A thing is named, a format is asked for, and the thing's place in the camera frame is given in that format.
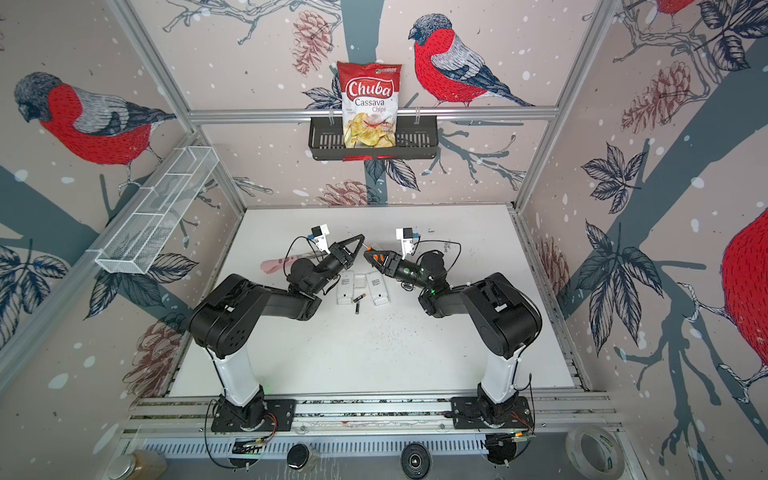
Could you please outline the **white remote control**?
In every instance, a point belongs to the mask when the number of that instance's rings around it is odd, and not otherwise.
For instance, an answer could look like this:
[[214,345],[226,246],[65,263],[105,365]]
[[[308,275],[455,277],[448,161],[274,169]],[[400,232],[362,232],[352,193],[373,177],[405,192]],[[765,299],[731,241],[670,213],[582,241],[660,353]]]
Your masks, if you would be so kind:
[[353,303],[354,278],[352,271],[344,271],[340,275],[340,280],[336,286],[336,303],[338,305],[350,305]]
[[384,306],[390,303],[390,296],[386,289],[384,276],[373,271],[366,274],[366,281],[370,291],[371,300],[376,307]]

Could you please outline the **orange black screwdriver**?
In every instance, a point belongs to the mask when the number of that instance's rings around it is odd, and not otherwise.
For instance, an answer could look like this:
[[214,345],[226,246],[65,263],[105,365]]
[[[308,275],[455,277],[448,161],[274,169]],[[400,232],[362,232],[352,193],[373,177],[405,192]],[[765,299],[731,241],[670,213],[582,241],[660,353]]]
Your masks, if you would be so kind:
[[385,266],[387,254],[385,251],[368,247],[364,252],[364,259],[374,268],[381,269]]

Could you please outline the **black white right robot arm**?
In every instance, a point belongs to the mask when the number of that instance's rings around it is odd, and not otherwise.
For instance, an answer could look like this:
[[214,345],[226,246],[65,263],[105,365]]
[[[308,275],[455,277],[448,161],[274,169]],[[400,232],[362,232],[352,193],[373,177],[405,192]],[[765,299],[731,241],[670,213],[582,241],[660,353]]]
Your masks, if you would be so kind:
[[517,398],[532,386],[532,367],[525,358],[539,337],[543,320],[536,304],[501,273],[461,286],[451,286],[441,252],[432,250],[411,261],[392,250],[368,249],[365,260],[382,275],[419,287],[418,301],[434,318],[468,315],[489,350],[485,373],[478,385],[476,414],[490,427],[512,421],[527,429],[532,418],[518,413]]

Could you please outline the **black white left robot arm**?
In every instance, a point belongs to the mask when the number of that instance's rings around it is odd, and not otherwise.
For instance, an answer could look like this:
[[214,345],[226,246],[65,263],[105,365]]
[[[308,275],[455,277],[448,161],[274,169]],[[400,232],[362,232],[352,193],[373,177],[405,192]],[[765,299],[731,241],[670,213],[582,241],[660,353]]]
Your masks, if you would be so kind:
[[216,401],[215,432],[255,431],[265,420],[277,418],[253,372],[247,341],[263,316],[309,320],[321,304],[319,294],[352,267],[364,240],[358,234],[334,242],[317,263],[296,260],[286,276],[286,290],[231,274],[195,308],[187,330],[208,353],[223,389]]

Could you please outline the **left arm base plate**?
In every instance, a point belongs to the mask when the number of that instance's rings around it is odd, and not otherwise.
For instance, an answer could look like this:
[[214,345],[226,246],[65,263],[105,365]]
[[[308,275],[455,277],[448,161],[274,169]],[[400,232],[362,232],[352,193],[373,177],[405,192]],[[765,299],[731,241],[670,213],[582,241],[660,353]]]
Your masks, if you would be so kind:
[[297,402],[289,398],[267,398],[260,406],[237,407],[220,397],[211,414],[214,433],[287,432],[292,428]]

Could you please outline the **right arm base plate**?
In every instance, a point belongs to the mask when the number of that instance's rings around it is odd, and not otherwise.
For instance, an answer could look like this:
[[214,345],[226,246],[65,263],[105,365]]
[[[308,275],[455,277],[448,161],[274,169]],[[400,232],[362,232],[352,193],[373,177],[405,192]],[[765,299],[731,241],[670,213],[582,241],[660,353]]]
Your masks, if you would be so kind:
[[533,409],[528,399],[513,396],[504,403],[494,404],[484,398],[453,397],[450,411],[445,414],[457,430],[468,429],[521,429],[534,425]]

